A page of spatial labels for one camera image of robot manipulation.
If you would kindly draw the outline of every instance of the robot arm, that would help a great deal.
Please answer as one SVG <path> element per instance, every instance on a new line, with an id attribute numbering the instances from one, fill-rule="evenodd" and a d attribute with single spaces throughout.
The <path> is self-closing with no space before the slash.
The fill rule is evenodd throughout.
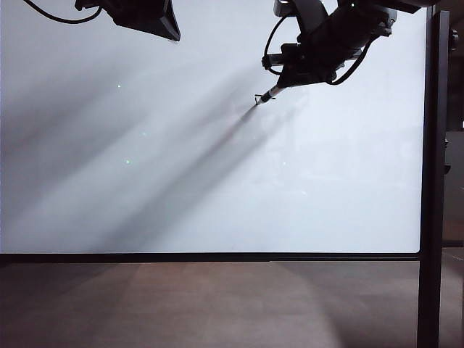
<path id="1" fill-rule="evenodd" d="M 275 15 L 283 19 L 297 17 L 301 33 L 297 43 L 282 45 L 280 54 L 265 51 L 262 65 L 279 75 L 279 79 L 257 104 L 267 102 L 288 87 L 342 83 L 362 62 L 374 40 L 392 34 L 398 9 L 413 13 L 436 2 L 339 0 L 337 9 L 328 15 L 319 0 L 275 0 Z M 336 80 L 336 71 L 350 59 L 356 62 Z M 283 67 L 281 72 L 272 69 L 277 65 Z"/>

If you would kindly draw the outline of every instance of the black horizontal bar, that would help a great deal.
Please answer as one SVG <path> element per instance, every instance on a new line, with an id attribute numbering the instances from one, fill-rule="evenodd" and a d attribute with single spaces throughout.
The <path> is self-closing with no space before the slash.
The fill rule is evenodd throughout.
<path id="1" fill-rule="evenodd" d="M 0 254 L 0 263 L 417 261 L 419 254 L 345 253 L 156 253 L 156 254 Z"/>

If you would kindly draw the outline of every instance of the dark floor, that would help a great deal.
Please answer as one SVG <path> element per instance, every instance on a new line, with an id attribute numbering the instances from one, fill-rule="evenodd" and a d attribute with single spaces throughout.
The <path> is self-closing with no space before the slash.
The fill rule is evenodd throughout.
<path id="1" fill-rule="evenodd" d="M 464 249 L 441 347 L 463 347 Z M 415 347 L 416 262 L 8 265 L 0 347 Z"/>

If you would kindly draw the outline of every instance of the vertical pole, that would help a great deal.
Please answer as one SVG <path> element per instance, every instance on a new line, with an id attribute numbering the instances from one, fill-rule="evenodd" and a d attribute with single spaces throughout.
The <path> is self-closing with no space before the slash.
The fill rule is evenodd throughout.
<path id="1" fill-rule="evenodd" d="M 449 12 L 438 12 L 427 32 L 418 348 L 439 346 L 449 28 Z"/>

